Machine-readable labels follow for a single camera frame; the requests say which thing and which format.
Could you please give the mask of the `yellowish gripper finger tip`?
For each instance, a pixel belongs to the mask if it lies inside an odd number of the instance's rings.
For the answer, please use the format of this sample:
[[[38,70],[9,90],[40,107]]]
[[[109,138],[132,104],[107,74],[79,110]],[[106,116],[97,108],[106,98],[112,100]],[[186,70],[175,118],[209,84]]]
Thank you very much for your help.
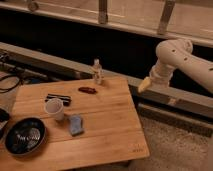
[[[140,83],[140,85],[138,86],[138,92],[142,93],[146,89],[148,89],[150,86],[151,86],[151,79],[149,77],[145,77]]]

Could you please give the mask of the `white ribbed gripper wrist body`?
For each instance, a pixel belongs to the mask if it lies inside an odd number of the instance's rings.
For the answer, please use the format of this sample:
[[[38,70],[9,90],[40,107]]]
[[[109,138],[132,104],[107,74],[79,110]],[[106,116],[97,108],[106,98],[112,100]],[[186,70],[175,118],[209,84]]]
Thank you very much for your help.
[[[173,68],[167,65],[154,65],[149,73],[151,82],[168,87],[173,76]]]

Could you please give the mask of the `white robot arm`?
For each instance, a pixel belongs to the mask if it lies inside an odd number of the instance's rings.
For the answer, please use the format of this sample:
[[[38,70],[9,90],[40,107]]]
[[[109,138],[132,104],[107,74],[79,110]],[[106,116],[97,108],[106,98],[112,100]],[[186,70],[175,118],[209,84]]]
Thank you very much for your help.
[[[157,62],[138,86],[138,92],[153,85],[169,86],[173,72],[179,69],[213,94],[213,62],[194,56],[192,51],[193,44],[188,39],[160,42],[156,47]]]

